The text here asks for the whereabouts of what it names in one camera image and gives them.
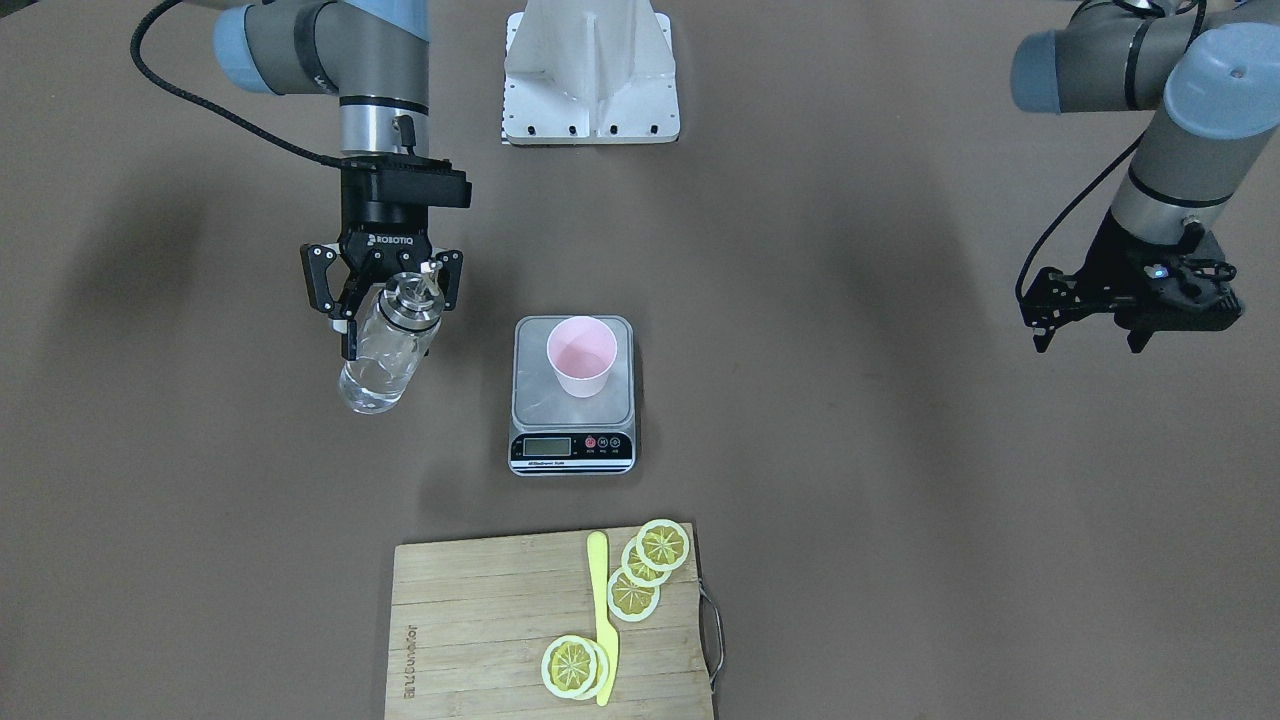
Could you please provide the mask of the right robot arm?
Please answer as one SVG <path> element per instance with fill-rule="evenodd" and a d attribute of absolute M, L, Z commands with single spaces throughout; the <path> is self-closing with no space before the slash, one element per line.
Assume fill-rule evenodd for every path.
<path fill-rule="evenodd" d="M 340 109 L 340 222 L 332 243 L 300 250 L 310 305 L 356 357 L 369 291 L 435 259 L 430 208 L 467 208 L 472 186 L 428 156 L 424 1 L 265 1 L 223 9 L 212 50 L 256 94 L 325 94 Z"/>

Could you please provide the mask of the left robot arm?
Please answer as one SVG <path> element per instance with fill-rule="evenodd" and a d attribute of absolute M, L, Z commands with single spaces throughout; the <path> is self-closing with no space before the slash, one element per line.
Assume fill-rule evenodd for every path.
<path fill-rule="evenodd" d="M 1061 29 L 1020 42 L 1010 88 L 1023 111 L 1152 111 L 1114 160 L 1126 174 L 1083 265 L 1016 281 L 1038 352 L 1094 314 L 1133 352 L 1243 315 L 1212 225 L 1277 131 L 1277 23 L 1275 1 L 1083 1 Z"/>

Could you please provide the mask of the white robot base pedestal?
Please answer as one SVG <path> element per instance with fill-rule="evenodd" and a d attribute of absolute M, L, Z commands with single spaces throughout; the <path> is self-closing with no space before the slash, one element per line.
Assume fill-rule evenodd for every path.
<path fill-rule="evenodd" d="M 504 143 L 680 137 L 672 23 L 649 1 L 530 1 L 506 20 L 504 73 Z"/>

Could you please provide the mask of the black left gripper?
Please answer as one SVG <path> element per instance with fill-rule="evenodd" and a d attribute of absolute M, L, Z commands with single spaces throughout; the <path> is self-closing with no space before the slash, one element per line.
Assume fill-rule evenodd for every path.
<path fill-rule="evenodd" d="M 1085 284 L 1043 266 L 1030 283 L 1030 299 L 1020 301 L 1036 351 L 1048 350 L 1057 328 L 1097 313 L 1112 313 L 1130 336 L 1234 324 L 1244 314 L 1231 287 L 1236 268 L 1213 232 L 1192 219 L 1175 236 L 1174 243 L 1148 243 L 1107 211 L 1085 256 Z"/>

